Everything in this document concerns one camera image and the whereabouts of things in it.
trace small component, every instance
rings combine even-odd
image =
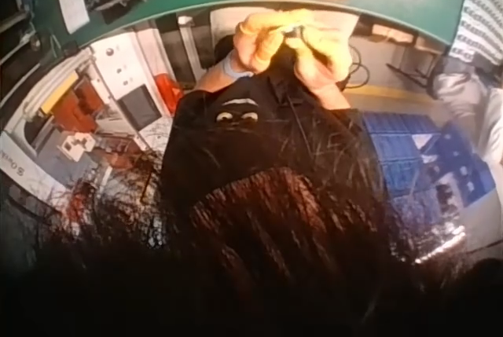
[[[285,35],[285,38],[302,38],[303,30],[304,26],[297,25],[295,27],[291,27],[288,31],[283,31],[283,35]]]
[[[285,36],[285,38],[302,38],[303,29],[303,25],[292,24],[274,28],[273,31],[279,31]]]

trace white label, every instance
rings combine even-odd
[[[54,207],[61,206],[68,194],[68,190],[31,160],[6,132],[0,136],[0,169],[20,187]]]
[[[64,24],[68,33],[72,34],[79,28],[89,23],[84,0],[59,0],[61,12],[63,13]]]

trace red object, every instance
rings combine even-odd
[[[158,74],[154,76],[154,80],[156,81],[157,89],[159,90],[160,96],[163,98],[167,110],[173,115],[178,101],[183,96],[182,90],[180,90],[178,84],[174,80],[171,80],[167,74]]]
[[[73,91],[66,93],[51,112],[54,122],[64,130],[92,133],[97,129],[93,117],[80,108],[79,98]]]
[[[88,78],[82,80],[80,86],[75,90],[75,94],[80,99],[82,110],[88,114],[98,112],[105,106]]]

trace black shirt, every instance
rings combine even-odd
[[[384,194],[359,112],[324,109],[293,74],[270,69],[180,100],[161,172],[163,196],[174,207],[275,167]]]

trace hand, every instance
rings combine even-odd
[[[297,56],[294,67],[297,78],[328,109],[349,108],[336,82],[348,77],[353,62],[346,38],[336,32],[323,32],[315,27],[305,27],[302,38],[287,38],[286,45],[294,49]],[[321,54],[326,62],[316,58]]]
[[[274,28],[292,24],[309,24],[308,10],[297,9],[288,12],[253,13],[238,24],[234,35],[234,58],[231,64],[238,72],[265,71],[271,58],[279,50],[284,36]]]

